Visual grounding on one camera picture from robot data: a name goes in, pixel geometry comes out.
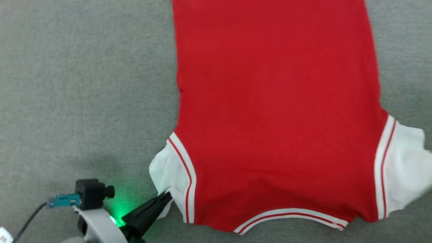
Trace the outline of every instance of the white sleeve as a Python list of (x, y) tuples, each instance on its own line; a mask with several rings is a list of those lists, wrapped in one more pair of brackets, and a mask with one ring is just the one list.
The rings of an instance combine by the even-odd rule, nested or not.
[[(167, 144), (160, 151), (149, 167), (150, 177), (158, 191), (158, 195), (169, 192), (176, 203), (177, 207), (185, 218), (185, 192), (188, 184), (187, 173), (184, 171), (175, 149)], [(167, 215), (171, 203), (166, 205), (164, 211), (158, 218), (163, 218)]]
[(423, 130), (396, 122), (383, 168), (386, 217), (432, 185), (432, 153), (424, 149), (424, 138)]

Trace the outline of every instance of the gray carpet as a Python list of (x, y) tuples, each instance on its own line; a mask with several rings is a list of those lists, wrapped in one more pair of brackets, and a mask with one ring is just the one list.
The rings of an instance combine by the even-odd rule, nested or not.
[[(432, 1), (369, 0), (383, 106), (423, 128), (432, 149)], [(79, 178), (114, 184), (126, 213), (156, 195), (148, 174), (176, 125), (170, 0), (0, 0), (0, 226), (16, 235), (46, 197)], [(79, 235), (72, 209), (43, 210), (21, 242)], [(343, 232), (313, 221), (259, 224), (244, 236), (182, 223), (176, 207), (148, 243), (432, 241), (432, 193)]]

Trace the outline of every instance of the white stripe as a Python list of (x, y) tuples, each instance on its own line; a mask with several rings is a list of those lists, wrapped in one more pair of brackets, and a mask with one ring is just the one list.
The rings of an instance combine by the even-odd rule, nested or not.
[(268, 221), (268, 220), (272, 220), (272, 219), (282, 219), (282, 218), (303, 218), (303, 219), (309, 219), (309, 220), (313, 220), (313, 221), (325, 224), (325, 225), (330, 226), (330, 227), (335, 228), (335, 229), (343, 230), (343, 228), (341, 226), (339, 226), (337, 224), (331, 224), (331, 223), (329, 223), (327, 221), (324, 221), (324, 220), (321, 220), (321, 219), (317, 219), (317, 218), (314, 218), (314, 217), (303, 216), (303, 215), (293, 215), (293, 214), (291, 214), (291, 215), (284, 215), (284, 216), (268, 217), (268, 218), (264, 218), (264, 219), (258, 220), (255, 223), (249, 225), (244, 231), (242, 231), (240, 233), (240, 235), (245, 234), (253, 226), (255, 226), (255, 225), (259, 224), (259, 223), (262, 223), (262, 222), (265, 222), (265, 221)]
[(248, 231), (253, 226), (255, 226), (255, 225), (257, 225), (257, 224), (259, 224), (261, 222), (264, 222), (264, 221), (267, 221), (267, 220), (271, 220), (271, 219), (279, 219), (279, 218), (293, 218), (293, 217), (295, 217), (295, 218), (305, 218), (305, 219), (310, 219), (310, 220), (314, 220), (314, 221), (320, 222), (322, 224), (325, 224), (325, 225), (328, 225), (330, 227), (337, 228), (337, 229), (340, 229), (340, 230), (343, 230), (343, 228), (341, 226), (337, 225), (337, 224), (341, 224), (344, 227), (348, 225), (348, 222), (345, 221), (345, 220), (342, 220), (342, 219), (339, 219), (339, 218), (336, 218), (336, 217), (333, 217), (333, 216), (330, 216), (330, 215), (327, 215), (327, 214), (323, 214), (323, 213), (320, 213), (320, 212), (317, 212), (317, 211), (313, 211), (313, 210), (309, 210), (309, 209), (303, 209), (303, 208), (283, 208), (283, 209), (276, 209), (276, 210), (271, 210), (271, 211), (264, 212), (262, 214), (258, 214), (257, 216), (251, 218), (250, 220), (244, 222), (242, 225), (240, 225), (239, 227), (237, 227), (234, 230), (234, 232), (235, 233), (239, 233), (248, 224), (250, 224), (253, 221), (255, 221), (257, 219), (260, 219), (262, 217), (276, 215), (276, 214), (290, 214), (290, 213), (308, 214), (308, 215), (311, 215), (311, 216), (320, 217), (320, 218), (326, 219), (326, 220), (328, 220), (330, 222), (333, 222), (333, 224), (330, 224), (330, 223), (328, 223), (326, 221), (323, 221), (323, 220), (320, 220), (320, 219), (314, 218), (314, 217), (308, 217), (308, 216), (303, 216), (303, 215), (291, 214), (291, 215), (274, 216), (274, 217), (269, 217), (269, 218), (258, 220), (255, 223), (249, 225), (241, 234), (244, 234), (245, 231)]
[(183, 157), (183, 160), (186, 164), (187, 169), (189, 170), (189, 174), (191, 175), (192, 181), (191, 187), (189, 189), (189, 195), (188, 195), (188, 212), (189, 212), (189, 223), (194, 222), (195, 218), (195, 188), (197, 186), (197, 175), (195, 174), (194, 165), (192, 164), (191, 158), (189, 157), (189, 154), (187, 153), (185, 147), (181, 143), (180, 139), (177, 137), (175, 133), (172, 133), (171, 136), (169, 136), (173, 144), (176, 146), (177, 150)]
[(185, 178), (187, 178), (187, 184), (184, 190), (181, 190), (181, 196), (175, 195), (175, 192), (171, 192), (170, 189), (168, 189), (166, 192), (170, 192), (172, 198), (175, 201), (175, 204), (177, 205), (177, 207), (180, 209), (181, 214), (183, 215), (183, 223), (187, 223), (187, 218), (186, 218), (186, 192), (187, 192), (187, 188), (190, 185), (190, 181), (189, 181), (189, 176), (187, 175), (187, 169), (184, 166), (183, 162), (181, 161), (180, 155), (177, 153), (176, 149), (174, 148), (174, 146), (171, 144), (171, 142), (169, 140), (166, 141), (167, 146), (171, 149), (173, 155), (177, 158), (180, 167), (182, 168), (183, 172), (184, 172), (184, 176)]
[(395, 137), (395, 134), (396, 134), (396, 130), (397, 130), (397, 127), (398, 127), (398, 125), (399, 125), (399, 122), (398, 121), (396, 121), (395, 122), (395, 124), (394, 124), (394, 131), (393, 131), (393, 135), (390, 135), (391, 136), (391, 140), (389, 140), (389, 145), (388, 145), (388, 150), (387, 150), (387, 154), (386, 155), (384, 155), (385, 156), (385, 161), (384, 161), (384, 166), (383, 166), (383, 173), (382, 173), (382, 175), (383, 175), (383, 182), (384, 182), (384, 197), (385, 197), (385, 204), (386, 204), (386, 215), (384, 215), (384, 218), (386, 218), (386, 217), (388, 217), (389, 216), (389, 214), (390, 214), (390, 212), (389, 212), (389, 206), (388, 206), (388, 201), (389, 201), (389, 197), (388, 197), (388, 180), (387, 180), (387, 173), (386, 173), (386, 171), (387, 171), (387, 166), (389, 165), (389, 163), (387, 162), (388, 160), (389, 160), (389, 158), (391, 158), (391, 156), (389, 156), (390, 154), (392, 154), (392, 153), (395, 153), (394, 151), (392, 151), (392, 142), (394, 141), (394, 137)]
[(378, 208), (378, 219), (383, 219), (384, 215), (384, 200), (382, 191), (382, 179), (381, 179), (381, 166), (384, 159), (385, 149), (387, 148), (388, 141), (391, 136), (391, 130), (393, 128), (394, 118), (389, 115), (387, 122), (385, 123), (384, 130), (381, 135), (381, 139), (378, 143), (377, 151), (375, 154), (374, 163), (374, 175), (375, 175), (375, 193), (376, 203)]

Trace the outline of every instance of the black cable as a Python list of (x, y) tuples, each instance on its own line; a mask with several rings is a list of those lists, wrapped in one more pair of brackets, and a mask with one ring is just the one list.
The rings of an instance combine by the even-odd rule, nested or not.
[(18, 241), (18, 239), (21, 237), (22, 233), (24, 233), (25, 229), (27, 229), (27, 227), (29, 226), (30, 222), (33, 220), (33, 218), (35, 218), (36, 214), (38, 214), (38, 212), (41, 209), (43, 209), (43, 207), (45, 207), (46, 205), (47, 205), (47, 203), (44, 202), (38, 207), (38, 209), (36, 209), (36, 211), (30, 216), (29, 220), (27, 220), (25, 225), (22, 227), (22, 229), (18, 232), (15, 239), (13, 239), (12, 243), (16, 243)]

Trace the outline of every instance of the fabric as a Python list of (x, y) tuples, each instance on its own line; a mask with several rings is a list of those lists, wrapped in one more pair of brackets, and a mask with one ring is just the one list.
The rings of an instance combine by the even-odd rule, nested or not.
[(363, 0), (173, 0), (180, 113), (150, 165), (184, 222), (339, 230), (432, 183), (420, 129), (381, 108)]

